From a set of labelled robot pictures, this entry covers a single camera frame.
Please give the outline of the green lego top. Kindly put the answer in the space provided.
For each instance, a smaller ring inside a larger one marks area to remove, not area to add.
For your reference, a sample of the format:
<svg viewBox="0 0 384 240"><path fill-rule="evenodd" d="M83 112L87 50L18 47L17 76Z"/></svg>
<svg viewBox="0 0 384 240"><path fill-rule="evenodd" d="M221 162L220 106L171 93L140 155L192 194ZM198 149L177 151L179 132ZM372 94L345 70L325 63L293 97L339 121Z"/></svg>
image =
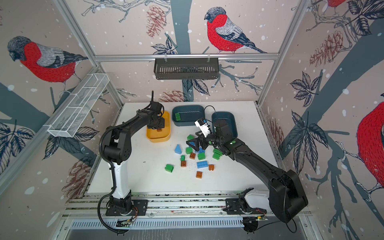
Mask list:
<svg viewBox="0 0 384 240"><path fill-rule="evenodd" d="M189 141L189 140L193 140L194 138L195 138L194 135L188 135L187 140L188 140L188 141Z"/></svg>

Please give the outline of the light blue sloped lego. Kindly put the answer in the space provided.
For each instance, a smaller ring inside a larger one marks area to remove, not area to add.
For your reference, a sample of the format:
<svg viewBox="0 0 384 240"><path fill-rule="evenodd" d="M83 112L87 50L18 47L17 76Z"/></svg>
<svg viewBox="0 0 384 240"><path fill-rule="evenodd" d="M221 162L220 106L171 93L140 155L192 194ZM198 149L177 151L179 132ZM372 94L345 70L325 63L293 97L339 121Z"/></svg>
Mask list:
<svg viewBox="0 0 384 240"><path fill-rule="evenodd" d="M175 148L175 153L176 153L176 154L179 154L179 155L182 154L182 149L181 149L180 145L177 145L177 146L176 146L176 148Z"/></svg>

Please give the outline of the long green lego brick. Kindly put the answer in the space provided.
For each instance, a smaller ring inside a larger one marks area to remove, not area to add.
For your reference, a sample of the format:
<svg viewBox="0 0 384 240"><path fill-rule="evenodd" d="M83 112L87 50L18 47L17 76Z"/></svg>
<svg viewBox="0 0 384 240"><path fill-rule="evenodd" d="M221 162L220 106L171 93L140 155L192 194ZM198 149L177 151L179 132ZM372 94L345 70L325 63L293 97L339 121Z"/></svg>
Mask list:
<svg viewBox="0 0 384 240"><path fill-rule="evenodd" d="M175 119L177 122L180 122L181 121L181 115L180 113L175 113Z"/></svg>

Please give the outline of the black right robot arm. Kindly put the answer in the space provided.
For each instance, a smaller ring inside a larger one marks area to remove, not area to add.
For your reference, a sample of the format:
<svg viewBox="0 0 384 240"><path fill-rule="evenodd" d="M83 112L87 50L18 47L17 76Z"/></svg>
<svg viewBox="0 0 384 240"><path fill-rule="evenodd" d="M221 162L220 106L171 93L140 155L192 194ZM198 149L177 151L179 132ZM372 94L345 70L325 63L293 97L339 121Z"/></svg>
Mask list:
<svg viewBox="0 0 384 240"><path fill-rule="evenodd" d="M196 133L196 138L187 141L187 145L196 151L213 146L249 169L268 187L269 207L281 222L289 223L308 205L298 174L292 170L286 172L254 153L243 141L232 135L225 120L213 122L213 132L205 119L195 121L195 125L200 131Z"/></svg>

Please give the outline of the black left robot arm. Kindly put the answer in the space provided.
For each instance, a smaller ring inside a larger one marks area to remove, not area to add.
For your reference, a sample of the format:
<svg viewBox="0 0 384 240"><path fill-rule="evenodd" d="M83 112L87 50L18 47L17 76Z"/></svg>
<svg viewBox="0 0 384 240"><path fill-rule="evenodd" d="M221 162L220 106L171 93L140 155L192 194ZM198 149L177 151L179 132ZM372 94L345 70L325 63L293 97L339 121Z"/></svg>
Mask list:
<svg viewBox="0 0 384 240"><path fill-rule="evenodd" d="M132 191L128 185L129 173L124 163L132 153L132 136L143 127L157 130L165 127L164 106L151 101L136 115L120 125L108 127L101 137L99 153L110 165L113 186L108 194L107 215L128 215L134 209Z"/></svg>

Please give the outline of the blue lego middle plate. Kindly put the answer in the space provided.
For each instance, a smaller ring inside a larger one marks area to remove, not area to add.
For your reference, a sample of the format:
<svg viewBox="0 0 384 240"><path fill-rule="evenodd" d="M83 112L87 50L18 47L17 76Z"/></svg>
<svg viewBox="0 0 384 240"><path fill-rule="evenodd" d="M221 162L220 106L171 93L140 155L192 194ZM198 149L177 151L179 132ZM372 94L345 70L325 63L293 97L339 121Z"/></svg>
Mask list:
<svg viewBox="0 0 384 240"><path fill-rule="evenodd" d="M199 150L196 151L196 153L200 154L200 153L205 153L205 150L203 150L201 147L199 147Z"/></svg>

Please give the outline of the blue lego plate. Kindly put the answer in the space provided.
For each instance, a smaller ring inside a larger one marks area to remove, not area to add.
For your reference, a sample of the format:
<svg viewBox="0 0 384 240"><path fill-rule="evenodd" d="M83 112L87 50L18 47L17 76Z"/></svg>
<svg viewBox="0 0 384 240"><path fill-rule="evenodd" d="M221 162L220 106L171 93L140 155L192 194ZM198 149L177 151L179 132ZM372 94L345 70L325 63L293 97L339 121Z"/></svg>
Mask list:
<svg viewBox="0 0 384 240"><path fill-rule="evenodd" d="M203 169L203 168L208 168L208 167L209 167L209 164L207 161L197 162L197 168L198 169Z"/></svg>
<svg viewBox="0 0 384 240"><path fill-rule="evenodd" d="M199 150L196 151L196 153L200 154L200 153L205 153L205 150L203 150L201 147L199 147Z"/></svg>

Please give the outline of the yellow plastic bin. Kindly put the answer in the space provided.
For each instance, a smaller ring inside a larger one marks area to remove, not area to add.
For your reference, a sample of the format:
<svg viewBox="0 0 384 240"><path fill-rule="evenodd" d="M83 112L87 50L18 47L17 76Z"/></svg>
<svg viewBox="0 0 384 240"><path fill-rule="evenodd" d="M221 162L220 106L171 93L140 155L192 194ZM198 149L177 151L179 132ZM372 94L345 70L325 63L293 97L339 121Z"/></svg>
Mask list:
<svg viewBox="0 0 384 240"><path fill-rule="evenodd" d="M147 129L147 139L152 143L166 142L171 138L171 117L170 113L165 111L163 118L165 119L165 127L160 130Z"/></svg>

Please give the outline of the blue lego lower plate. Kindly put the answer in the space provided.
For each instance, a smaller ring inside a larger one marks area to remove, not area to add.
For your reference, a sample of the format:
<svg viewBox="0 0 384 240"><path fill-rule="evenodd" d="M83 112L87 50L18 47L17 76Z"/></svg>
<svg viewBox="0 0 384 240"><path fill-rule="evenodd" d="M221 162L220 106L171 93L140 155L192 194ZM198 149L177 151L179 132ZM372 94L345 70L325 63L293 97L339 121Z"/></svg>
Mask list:
<svg viewBox="0 0 384 240"><path fill-rule="evenodd" d="M197 168L198 169L203 169L203 168L208 168L208 167L209 167L209 164L207 161L197 162Z"/></svg>

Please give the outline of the right dark teal bin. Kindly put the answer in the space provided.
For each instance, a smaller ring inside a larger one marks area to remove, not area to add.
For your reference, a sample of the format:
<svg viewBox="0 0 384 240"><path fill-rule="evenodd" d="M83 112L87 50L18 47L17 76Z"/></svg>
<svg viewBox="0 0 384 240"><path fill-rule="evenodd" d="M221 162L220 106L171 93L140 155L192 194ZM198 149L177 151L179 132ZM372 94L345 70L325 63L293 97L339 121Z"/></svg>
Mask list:
<svg viewBox="0 0 384 240"><path fill-rule="evenodd" d="M217 120L225 120L230 128L231 134L234 138L238 137L238 130L236 125L235 116L230 112L215 112L212 114L212 122Z"/></svg>

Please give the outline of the middle dark teal bin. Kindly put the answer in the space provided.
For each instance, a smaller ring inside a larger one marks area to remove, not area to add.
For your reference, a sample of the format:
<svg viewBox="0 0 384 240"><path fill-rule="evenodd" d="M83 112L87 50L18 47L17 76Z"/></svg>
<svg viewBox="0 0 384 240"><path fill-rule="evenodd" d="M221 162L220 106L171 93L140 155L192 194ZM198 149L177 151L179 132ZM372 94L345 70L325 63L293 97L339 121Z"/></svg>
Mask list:
<svg viewBox="0 0 384 240"><path fill-rule="evenodd" d="M181 121L177 122L175 113L180 113ZM195 121L205 117L205 110L200 105L176 106L172 110L172 121L177 127L194 126Z"/></svg>

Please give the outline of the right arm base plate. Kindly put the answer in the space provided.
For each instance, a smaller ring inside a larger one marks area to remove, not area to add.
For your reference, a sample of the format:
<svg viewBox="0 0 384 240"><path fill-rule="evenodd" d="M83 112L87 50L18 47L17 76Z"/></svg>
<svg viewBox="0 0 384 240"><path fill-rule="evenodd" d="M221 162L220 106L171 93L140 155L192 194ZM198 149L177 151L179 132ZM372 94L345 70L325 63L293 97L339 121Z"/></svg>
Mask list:
<svg viewBox="0 0 384 240"><path fill-rule="evenodd" d="M228 215L265 215L267 210L260 208L251 208L245 199L225 199L226 207L223 209Z"/></svg>

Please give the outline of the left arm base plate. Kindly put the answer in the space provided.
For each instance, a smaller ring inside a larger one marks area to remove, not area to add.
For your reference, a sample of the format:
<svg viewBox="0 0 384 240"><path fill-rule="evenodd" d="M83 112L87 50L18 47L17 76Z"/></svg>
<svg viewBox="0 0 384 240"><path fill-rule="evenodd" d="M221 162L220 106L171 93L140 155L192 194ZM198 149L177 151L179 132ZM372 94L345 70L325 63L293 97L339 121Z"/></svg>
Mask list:
<svg viewBox="0 0 384 240"><path fill-rule="evenodd" d="M145 216L147 211L147 200L123 200L112 198L107 203L106 216Z"/></svg>

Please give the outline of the white mesh wall shelf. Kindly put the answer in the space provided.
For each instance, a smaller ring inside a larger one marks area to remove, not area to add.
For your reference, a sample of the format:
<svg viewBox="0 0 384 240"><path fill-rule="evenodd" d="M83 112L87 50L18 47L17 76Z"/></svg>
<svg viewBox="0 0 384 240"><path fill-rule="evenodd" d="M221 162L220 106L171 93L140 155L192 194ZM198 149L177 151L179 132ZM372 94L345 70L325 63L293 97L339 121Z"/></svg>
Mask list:
<svg viewBox="0 0 384 240"><path fill-rule="evenodd" d="M53 137L74 137L109 81L107 74L88 74L81 88L70 94L70 102L50 125L48 133Z"/></svg>

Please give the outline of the aluminium mounting rail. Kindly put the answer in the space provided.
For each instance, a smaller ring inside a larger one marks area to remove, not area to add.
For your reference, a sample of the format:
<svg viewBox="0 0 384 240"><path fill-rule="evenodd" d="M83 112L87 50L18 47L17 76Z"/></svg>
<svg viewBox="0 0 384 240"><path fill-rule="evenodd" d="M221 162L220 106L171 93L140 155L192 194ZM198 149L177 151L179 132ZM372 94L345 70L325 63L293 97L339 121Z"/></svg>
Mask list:
<svg viewBox="0 0 384 240"><path fill-rule="evenodd" d="M97 206L101 194L86 193L82 198L72 199L66 206L63 217L97 216ZM192 194L192 195L133 195L132 200L147 200L145 217L171 216L226 216L225 199L237 199L235 194Z"/></svg>

